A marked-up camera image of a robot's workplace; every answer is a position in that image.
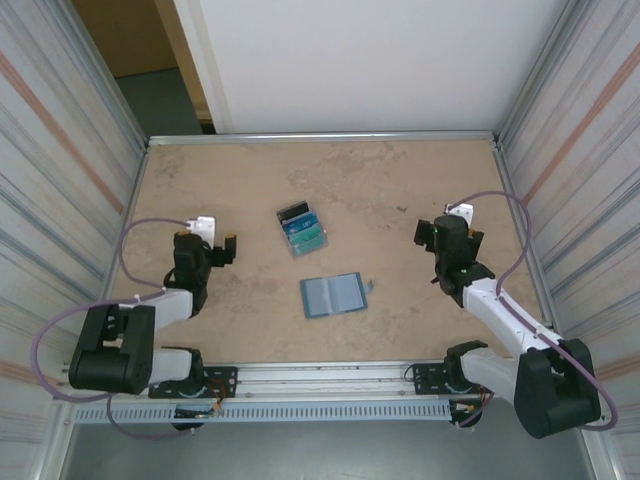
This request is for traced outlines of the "black credit card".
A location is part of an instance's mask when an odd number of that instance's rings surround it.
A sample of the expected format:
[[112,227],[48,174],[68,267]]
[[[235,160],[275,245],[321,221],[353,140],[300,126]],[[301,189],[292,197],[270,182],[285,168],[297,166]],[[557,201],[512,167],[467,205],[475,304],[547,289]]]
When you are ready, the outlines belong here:
[[276,212],[278,221],[281,224],[291,221],[292,219],[306,214],[309,211],[309,205],[306,201],[301,201]]

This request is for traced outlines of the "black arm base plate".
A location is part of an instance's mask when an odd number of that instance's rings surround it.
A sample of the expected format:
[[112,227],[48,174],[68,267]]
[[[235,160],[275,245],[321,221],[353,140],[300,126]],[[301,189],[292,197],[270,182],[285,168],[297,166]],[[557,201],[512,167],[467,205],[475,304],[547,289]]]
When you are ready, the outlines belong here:
[[152,399],[227,399],[234,398],[238,386],[238,368],[205,366],[201,379],[187,378],[150,386]]
[[403,373],[403,380],[411,383],[416,395],[481,395],[489,394],[491,390],[470,383],[467,380],[454,382],[444,362],[413,363]]

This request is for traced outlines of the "blue folding card holder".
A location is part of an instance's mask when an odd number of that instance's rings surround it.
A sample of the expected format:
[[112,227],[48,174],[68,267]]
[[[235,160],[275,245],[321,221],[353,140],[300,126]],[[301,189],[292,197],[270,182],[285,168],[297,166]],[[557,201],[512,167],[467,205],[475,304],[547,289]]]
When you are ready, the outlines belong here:
[[304,279],[299,285],[306,319],[366,310],[367,295],[374,288],[373,282],[364,282],[359,272]]

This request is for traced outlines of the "corrugated translucent side panel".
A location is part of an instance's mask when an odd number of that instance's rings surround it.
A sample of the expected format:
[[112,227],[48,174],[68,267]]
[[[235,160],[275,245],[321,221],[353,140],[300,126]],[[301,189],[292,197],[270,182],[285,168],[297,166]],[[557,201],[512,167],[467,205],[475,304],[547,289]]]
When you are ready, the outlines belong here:
[[0,448],[43,436],[32,339],[100,294],[142,157],[46,0],[0,0]]
[[556,325],[640,440],[640,0],[593,0],[503,151]]

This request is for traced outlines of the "clear acrylic card stand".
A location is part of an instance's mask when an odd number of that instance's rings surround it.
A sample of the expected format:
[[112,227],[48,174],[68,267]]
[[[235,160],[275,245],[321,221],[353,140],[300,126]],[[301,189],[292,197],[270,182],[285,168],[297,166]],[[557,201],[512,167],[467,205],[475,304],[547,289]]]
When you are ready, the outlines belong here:
[[310,254],[328,245],[324,226],[307,201],[278,210],[276,217],[293,257]]

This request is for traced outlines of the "aluminium upright frame post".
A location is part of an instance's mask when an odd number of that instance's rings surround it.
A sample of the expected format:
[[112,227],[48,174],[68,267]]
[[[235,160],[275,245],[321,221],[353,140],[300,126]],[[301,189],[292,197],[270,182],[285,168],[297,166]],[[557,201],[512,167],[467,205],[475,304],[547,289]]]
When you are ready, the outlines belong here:
[[555,65],[567,49],[584,12],[590,8],[592,3],[593,0],[566,0],[520,92],[500,127],[494,132],[494,141],[498,149],[504,148],[520,128]]
[[46,3],[80,66],[88,74],[89,83],[96,89],[121,133],[137,153],[144,154],[148,147],[147,137],[71,0],[46,0]]

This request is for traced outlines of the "white door frame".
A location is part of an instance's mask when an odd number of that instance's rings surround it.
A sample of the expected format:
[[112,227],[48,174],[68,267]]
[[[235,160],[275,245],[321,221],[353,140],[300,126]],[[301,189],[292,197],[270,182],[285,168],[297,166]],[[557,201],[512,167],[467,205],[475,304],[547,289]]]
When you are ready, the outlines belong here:
[[196,117],[205,132],[236,128],[204,14],[204,0],[154,0]]

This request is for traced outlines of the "aluminium frame cross bar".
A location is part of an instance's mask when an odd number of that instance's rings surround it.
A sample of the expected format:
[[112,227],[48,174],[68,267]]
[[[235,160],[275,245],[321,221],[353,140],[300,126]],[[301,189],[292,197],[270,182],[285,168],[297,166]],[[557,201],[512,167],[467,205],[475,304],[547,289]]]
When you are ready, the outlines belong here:
[[394,141],[494,141],[491,131],[436,130],[406,132],[256,133],[151,136],[149,146],[348,143]]

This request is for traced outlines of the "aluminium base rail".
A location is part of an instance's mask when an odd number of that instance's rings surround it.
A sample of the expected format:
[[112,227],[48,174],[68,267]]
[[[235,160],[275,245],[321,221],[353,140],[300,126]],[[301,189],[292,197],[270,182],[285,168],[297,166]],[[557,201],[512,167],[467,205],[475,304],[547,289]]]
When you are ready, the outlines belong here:
[[239,371],[234,398],[304,401],[415,396],[413,385],[403,380],[404,370],[411,364],[367,361],[205,365],[196,351],[163,349],[156,350],[151,361],[136,365],[133,385],[119,385],[118,391],[149,397],[150,386],[187,378],[201,379],[205,366],[234,366]]

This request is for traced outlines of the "aluminium table side rail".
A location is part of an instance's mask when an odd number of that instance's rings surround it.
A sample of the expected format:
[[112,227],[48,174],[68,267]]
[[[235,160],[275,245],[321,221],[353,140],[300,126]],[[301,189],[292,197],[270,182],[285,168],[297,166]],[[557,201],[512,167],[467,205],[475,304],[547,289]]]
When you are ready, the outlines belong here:
[[[135,209],[136,209],[136,204],[137,204],[137,200],[139,197],[139,192],[142,186],[142,182],[144,179],[144,175],[145,175],[145,170],[148,164],[148,160],[149,160],[149,152],[150,149],[147,149],[146,152],[144,153],[142,159],[141,159],[141,163],[139,166],[139,169],[137,171],[134,183],[133,183],[133,187],[132,187],[132,192],[131,195],[129,197],[129,202],[126,206],[126,209],[123,213],[122,216],[122,222],[121,222],[121,230],[120,232],[123,232],[124,229],[131,223],[132,218],[134,216],[135,213]],[[118,271],[119,271],[119,255],[118,255],[118,246],[114,247],[114,251],[113,251],[113,256],[112,256],[112,260],[111,260],[111,264],[109,267],[109,270],[107,272],[107,277],[105,279],[105,281],[103,282],[103,286],[102,286],[102,290],[98,296],[99,300],[105,300],[108,299],[113,290],[114,290],[114,285],[116,283],[116,277],[118,275]]]
[[[526,215],[524,214],[520,204],[515,200],[516,192],[501,149],[498,146],[495,146],[492,153],[503,190],[507,193],[507,202],[509,204],[509,210],[514,222],[518,240],[520,241],[521,246],[524,246],[527,239]],[[526,249],[525,262],[541,311],[542,322],[547,326],[550,326],[552,329],[556,329],[556,309],[532,240],[529,241],[529,246]]]

